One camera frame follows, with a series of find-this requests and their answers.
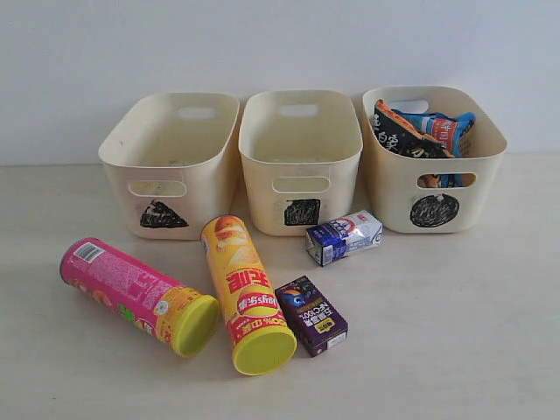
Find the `blue white milk carton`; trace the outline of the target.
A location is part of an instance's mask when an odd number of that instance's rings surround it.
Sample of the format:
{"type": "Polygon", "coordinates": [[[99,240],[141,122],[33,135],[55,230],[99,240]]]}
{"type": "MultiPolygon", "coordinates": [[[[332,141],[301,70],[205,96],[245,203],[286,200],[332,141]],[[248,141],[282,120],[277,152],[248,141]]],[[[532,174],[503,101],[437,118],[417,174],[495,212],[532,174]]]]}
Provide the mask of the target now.
{"type": "Polygon", "coordinates": [[[377,247],[383,225],[371,213],[361,210],[306,229],[305,248],[321,267],[351,254],[377,247]]]}

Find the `orange black noodle bag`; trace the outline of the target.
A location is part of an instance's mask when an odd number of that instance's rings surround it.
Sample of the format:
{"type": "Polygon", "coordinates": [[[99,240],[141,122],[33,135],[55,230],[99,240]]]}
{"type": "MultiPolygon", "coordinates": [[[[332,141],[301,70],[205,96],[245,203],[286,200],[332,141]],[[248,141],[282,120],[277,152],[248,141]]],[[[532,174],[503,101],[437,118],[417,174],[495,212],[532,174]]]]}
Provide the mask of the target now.
{"type": "Polygon", "coordinates": [[[371,120],[379,144],[407,158],[455,158],[433,136],[418,131],[411,122],[390,109],[383,99],[374,105],[371,120]]]}

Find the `purple juice carton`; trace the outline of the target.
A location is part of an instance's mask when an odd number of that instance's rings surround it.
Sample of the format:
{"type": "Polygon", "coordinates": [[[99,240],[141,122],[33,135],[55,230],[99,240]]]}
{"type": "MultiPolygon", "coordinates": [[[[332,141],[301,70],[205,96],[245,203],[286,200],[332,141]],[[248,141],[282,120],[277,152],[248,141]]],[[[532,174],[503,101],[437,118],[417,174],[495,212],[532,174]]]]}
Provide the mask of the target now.
{"type": "Polygon", "coordinates": [[[288,327],[311,357],[347,338],[348,323],[307,276],[275,289],[288,327]]]}

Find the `cream bin triangle mark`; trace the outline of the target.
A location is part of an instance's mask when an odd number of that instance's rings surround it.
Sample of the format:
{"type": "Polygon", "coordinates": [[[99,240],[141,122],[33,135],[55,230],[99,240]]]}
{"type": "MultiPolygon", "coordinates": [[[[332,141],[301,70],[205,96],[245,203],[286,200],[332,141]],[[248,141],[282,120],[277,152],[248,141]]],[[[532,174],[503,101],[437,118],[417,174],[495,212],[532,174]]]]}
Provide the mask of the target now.
{"type": "Polygon", "coordinates": [[[154,94],[115,126],[98,155],[133,234],[198,240],[229,212],[241,170],[239,111],[227,94],[154,94]]]}

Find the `pink chips can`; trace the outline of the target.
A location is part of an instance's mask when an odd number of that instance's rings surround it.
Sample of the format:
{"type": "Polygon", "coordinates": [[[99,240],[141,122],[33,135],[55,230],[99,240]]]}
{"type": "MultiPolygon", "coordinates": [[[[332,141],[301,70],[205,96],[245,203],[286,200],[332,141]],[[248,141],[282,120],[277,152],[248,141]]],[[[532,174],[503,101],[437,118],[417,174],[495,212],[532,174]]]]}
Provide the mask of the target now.
{"type": "Polygon", "coordinates": [[[93,237],[62,256],[62,280],[160,340],[182,357],[197,354],[220,318],[218,300],[93,237]]]}

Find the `cream bin circle mark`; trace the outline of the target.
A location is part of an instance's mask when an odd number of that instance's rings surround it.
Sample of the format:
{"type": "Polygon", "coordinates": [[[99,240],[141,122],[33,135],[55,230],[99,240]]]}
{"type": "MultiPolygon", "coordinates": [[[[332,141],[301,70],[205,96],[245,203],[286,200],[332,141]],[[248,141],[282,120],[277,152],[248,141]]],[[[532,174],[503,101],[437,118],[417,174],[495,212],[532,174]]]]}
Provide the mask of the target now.
{"type": "Polygon", "coordinates": [[[478,220],[491,190],[506,138],[486,112],[467,93],[440,86],[378,87],[362,96],[364,149],[361,167],[374,216],[400,233],[456,233],[478,220]],[[371,125],[375,103],[394,107],[425,101],[430,112],[457,116],[465,112],[476,121],[459,158],[413,158],[386,150],[371,125]]]}

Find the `cream bin square mark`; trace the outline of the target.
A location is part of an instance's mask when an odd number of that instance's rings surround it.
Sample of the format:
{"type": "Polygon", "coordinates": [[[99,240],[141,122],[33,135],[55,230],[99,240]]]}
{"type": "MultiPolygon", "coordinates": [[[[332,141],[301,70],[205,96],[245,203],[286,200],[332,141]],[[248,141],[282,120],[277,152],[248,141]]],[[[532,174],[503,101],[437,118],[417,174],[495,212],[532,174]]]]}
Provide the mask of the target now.
{"type": "Polygon", "coordinates": [[[363,148],[351,99],[330,90],[251,96],[238,142],[254,226],[300,236],[348,214],[363,148]]]}

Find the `blue snack bag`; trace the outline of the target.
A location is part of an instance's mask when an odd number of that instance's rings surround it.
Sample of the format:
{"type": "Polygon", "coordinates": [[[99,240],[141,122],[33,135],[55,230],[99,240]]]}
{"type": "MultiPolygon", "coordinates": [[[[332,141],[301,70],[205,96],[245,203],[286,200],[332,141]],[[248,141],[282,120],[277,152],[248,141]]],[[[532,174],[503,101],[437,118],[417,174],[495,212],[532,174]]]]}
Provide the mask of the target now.
{"type": "Polygon", "coordinates": [[[472,112],[451,117],[439,112],[405,113],[396,108],[392,111],[424,137],[442,144],[454,158],[467,156],[470,147],[469,132],[476,122],[476,116],[472,112]]]}

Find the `yellow chips can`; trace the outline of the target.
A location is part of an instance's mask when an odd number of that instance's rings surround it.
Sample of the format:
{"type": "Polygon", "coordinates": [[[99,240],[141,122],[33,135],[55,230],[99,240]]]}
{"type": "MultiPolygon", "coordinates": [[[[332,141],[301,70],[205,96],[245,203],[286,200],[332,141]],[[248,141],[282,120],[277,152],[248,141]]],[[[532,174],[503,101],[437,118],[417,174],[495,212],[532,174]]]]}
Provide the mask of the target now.
{"type": "Polygon", "coordinates": [[[265,375],[285,364],[297,349],[269,276],[243,220],[223,215],[209,221],[200,237],[235,369],[265,375]]]}

